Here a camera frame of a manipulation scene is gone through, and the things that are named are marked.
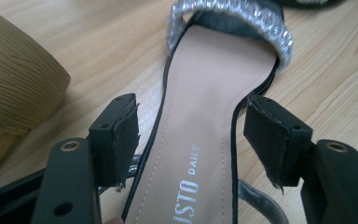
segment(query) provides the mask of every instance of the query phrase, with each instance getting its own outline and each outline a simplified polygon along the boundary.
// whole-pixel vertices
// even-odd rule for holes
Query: sparkly toe strap
[[[284,25],[283,18],[267,7],[261,7],[252,0],[179,0],[172,6],[167,32],[170,54],[186,30],[183,16],[197,11],[226,13],[240,18],[255,29],[276,50],[280,58],[279,69],[289,65],[292,57],[292,34]]]

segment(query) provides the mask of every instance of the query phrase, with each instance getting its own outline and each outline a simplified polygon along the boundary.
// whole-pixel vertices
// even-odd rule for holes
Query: sandal insole
[[[190,27],[173,55],[158,132],[126,223],[231,223],[234,109],[271,73],[267,42]]]

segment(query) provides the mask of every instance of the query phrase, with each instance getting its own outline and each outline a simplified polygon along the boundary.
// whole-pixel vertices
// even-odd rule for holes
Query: sandal
[[[161,106],[122,217],[237,223],[236,121],[246,96],[266,91],[290,63],[282,8],[271,0],[179,1],[167,41]]]
[[[300,8],[320,8],[331,7],[343,0],[275,0],[279,4],[286,7],[300,7]]]

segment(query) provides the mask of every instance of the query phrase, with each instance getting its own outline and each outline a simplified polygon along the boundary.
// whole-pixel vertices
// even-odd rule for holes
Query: wooden floor
[[[34,38],[71,75],[62,107],[30,132],[0,166],[0,187],[46,165],[49,149],[88,127],[120,94],[135,92],[141,153],[162,94],[167,56],[165,29],[173,1],[0,0],[0,14]],[[295,45],[292,64],[274,80],[267,97],[313,128],[313,140],[345,142],[358,150],[358,1],[327,10],[284,10]],[[238,122],[240,178],[271,195],[292,223],[305,223],[299,188],[271,186]],[[129,188],[102,196],[103,219],[118,217]],[[240,223],[268,223],[246,203]]]

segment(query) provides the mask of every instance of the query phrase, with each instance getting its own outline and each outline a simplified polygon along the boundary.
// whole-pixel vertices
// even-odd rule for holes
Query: metal grommet
[[[336,152],[342,152],[342,153],[348,152],[348,148],[340,143],[328,142],[326,143],[326,146]]]
[[[62,144],[61,150],[62,151],[72,151],[77,149],[80,146],[80,143],[77,141],[70,141]]]

